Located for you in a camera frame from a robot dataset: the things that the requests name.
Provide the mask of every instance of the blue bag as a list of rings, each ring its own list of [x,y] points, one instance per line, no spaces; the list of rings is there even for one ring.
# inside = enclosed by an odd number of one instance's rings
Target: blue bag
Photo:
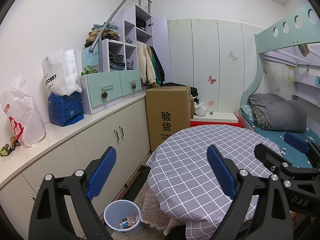
[[[49,120],[59,126],[67,126],[84,118],[81,93],[73,92],[70,96],[56,96],[51,93],[48,98]]]

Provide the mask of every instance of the trash can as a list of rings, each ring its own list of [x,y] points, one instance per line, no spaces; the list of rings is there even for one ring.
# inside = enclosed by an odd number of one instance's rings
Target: trash can
[[[127,229],[120,229],[120,220],[128,216],[137,216],[139,218],[133,227]],[[107,225],[115,231],[124,233],[126,236],[139,236],[144,230],[143,223],[141,222],[140,208],[133,202],[128,200],[117,200],[110,203],[103,214],[104,220]]]

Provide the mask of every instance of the gray blanket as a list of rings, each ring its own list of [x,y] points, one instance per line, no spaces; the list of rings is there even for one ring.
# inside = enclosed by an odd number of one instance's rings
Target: gray blanket
[[[305,132],[307,113],[300,102],[273,94],[254,94],[248,100],[265,115],[266,130]]]

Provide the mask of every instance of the checkered tablecloth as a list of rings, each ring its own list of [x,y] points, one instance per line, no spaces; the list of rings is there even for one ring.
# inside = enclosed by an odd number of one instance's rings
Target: checkered tablecloth
[[[263,143],[279,153],[278,146],[261,135],[229,125],[202,125],[181,130],[169,137],[147,162],[151,167],[148,185],[160,210],[175,221],[186,223],[187,239],[209,239],[225,216],[231,199],[224,195],[206,158],[209,145],[239,169],[268,178],[271,172],[254,157]],[[253,196],[246,220],[253,217],[258,197]]]

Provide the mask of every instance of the blue gripper pad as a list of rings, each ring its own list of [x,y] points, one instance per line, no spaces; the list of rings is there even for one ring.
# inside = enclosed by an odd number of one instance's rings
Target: blue gripper pad
[[[298,151],[302,153],[308,153],[309,152],[309,146],[308,143],[304,140],[296,137],[292,133],[285,133],[283,136],[283,140],[285,143],[289,144],[293,148],[297,149]]]
[[[107,178],[112,171],[113,166],[116,164],[116,150],[110,148],[109,152],[105,155],[96,170],[88,181],[87,198],[91,201],[94,197],[99,196]]]
[[[234,199],[237,195],[235,179],[212,146],[209,146],[207,149],[207,159],[220,183],[223,193],[231,199]]]

